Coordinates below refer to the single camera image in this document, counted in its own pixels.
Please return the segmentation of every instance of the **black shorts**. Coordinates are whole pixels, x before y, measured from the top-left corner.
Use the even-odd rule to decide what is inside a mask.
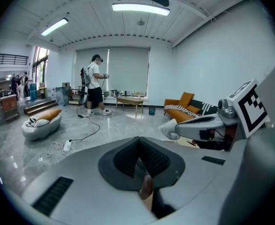
[[[97,87],[94,89],[88,89],[87,93],[89,95],[89,98],[88,98],[89,102],[95,102],[95,103],[103,102],[101,87]]]

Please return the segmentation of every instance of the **white t-shirt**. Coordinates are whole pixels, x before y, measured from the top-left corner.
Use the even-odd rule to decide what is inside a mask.
[[[87,86],[88,89],[94,89],[100,87],[99,85],[99,79],[95,78],[95,73],[99,72],[99,65],[95,62],[92,62],[86,69],[86,74],[89,75],[89,78],[91,80],[90,84]]]

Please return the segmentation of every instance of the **fluorescent light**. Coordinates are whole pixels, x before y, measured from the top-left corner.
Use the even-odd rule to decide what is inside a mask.
[[[143,3],[113,3],[114,11],[140,11],[168,16],[170,9]]]
[[[59,22],[57,22],[56,24],[52,25],[50,28],[48,28],[47,30],[45,30],[42,33],[42,35],[43,36],[47,36],[49,33],[53,32],[55,29],[58,29],[62,25],[65,25],[66,23],[68,23],[68,20],[66,18],[61,19]]]

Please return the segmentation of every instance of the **gray floor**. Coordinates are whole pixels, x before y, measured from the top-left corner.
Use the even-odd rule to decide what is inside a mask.
[[[0,183],[18,195],[21,195],[26,187],[44,172],[39,160],[44,146],[57,140],[65,143],[68,139],[81,139],[98,128],[91,124],[87,118],[77,117],[77,106],[58,106],[56,108],[62,109],[60,126],[43,140],[35,142],[25,140],[21,126],[28,119],[26,115],[0,126]],[[72,146],[75,151],[134,136],[167,139],[157,128],[169,120],[167,115],[164,116],[162,108],[156,109],[154,116],[148,114],[148,108],[144,108],[144,114],[141,114],[141,109],[139,109],[137,117],[135,117],[135,108],[133,107],[119,105],[117,111],[115,111],[115,107],[109,109],[113,110],[112,115],[93,115],[91,117],[92,122],[100,125],[100,131],[83,141],[74,141]],[[86,109],[81,106],[78,113],[85,115]],[[52,149],[51,154],[52,166],[65,158],[59,150]],[[49,159],[46,156],[42,158],[41,162],[45,169],[50,169]]]

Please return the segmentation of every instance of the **window blind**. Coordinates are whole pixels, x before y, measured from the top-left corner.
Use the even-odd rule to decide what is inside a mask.
[[[111,47],[109,49],[109,90],[147,92],[149,49]]]
[[[103,59],[103,62],[99,66],[99,72],[101,74],[104,74],[107,71],[107,54],[108,54],[108,48],[102,47],[102,48],[94,48],[94,49],[86,49],[86,50],[79,50],[76,53],[76,62],[74,64],[73,69],[73,76],[74,76],[74,88],[77,88],[78,86],[82,86],[81,84],[81,77],[80,77],[80,71],[82,68],[87,68],[89,64],[91,63],[93,55],[98,54]],[[99,80],[100,86],[102,86],[104,82],[104,85],[102,87],[102,91],[106,91],[106,82],[107,80]]]

